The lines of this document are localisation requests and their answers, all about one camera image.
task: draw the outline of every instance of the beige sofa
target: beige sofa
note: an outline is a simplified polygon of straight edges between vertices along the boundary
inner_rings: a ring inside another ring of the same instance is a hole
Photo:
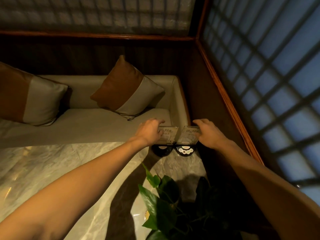
[[[55,76],[44,78],[69,85],[73,92],[70,109],[52,125],[37,127],[7,120],[0,121],[0,148],[90,142],[120,142],[134,135],[138,125],[152,117],[164,119],[164,125],[183,128],[190,122],[184,94],[176,76],[148,76],[165,89],[147,111],[128,121],[90,100],[106,76]]]

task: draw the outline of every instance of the person's left hand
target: person's left hand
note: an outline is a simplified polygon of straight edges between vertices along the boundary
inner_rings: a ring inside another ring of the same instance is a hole
[[[158,131],[158,127],[164,122],[164,120],[157,120],[156,118],[152,118],[141,123],[137,129],[135,136],[130,140],[141,140],[144,143],[145,147],[154,145],[163,134],[162,130]]]

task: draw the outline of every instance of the pillow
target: pillow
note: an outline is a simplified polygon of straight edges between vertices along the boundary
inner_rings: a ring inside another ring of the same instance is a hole
[[[162,92],[162,87],[126,62],[121,55],[101,87],[90,98],[100,108],[111,109],[133,119]]]
[[[0,62],[0,117],[30,125],[51,125],[67,88]]]

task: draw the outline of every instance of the hand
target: hand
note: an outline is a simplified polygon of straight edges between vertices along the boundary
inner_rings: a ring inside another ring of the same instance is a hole
[[[134,137],[130,138],[131,140],[140,140],[144,147],[149,147],[154,145],[162,136],[163,131],[158,131],[158,127],[161,123],[164,123],[164,120],[157,120],[152,118],[143,122],[139,125],[137,132]]]
[[[229,141],[218,127],[208,119],[194,120],[193,122],[200,127],[201,134],[196,133],[196,136],[206,147],[218,150],[221,145]]]

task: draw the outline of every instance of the grid partition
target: grid partition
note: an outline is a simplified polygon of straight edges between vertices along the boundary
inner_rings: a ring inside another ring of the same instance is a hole
[[[271,160],[320,205],[319,4],[214,0],[202,38]]]
[[[187,36],[195,0],[0,0],[0,28]]]

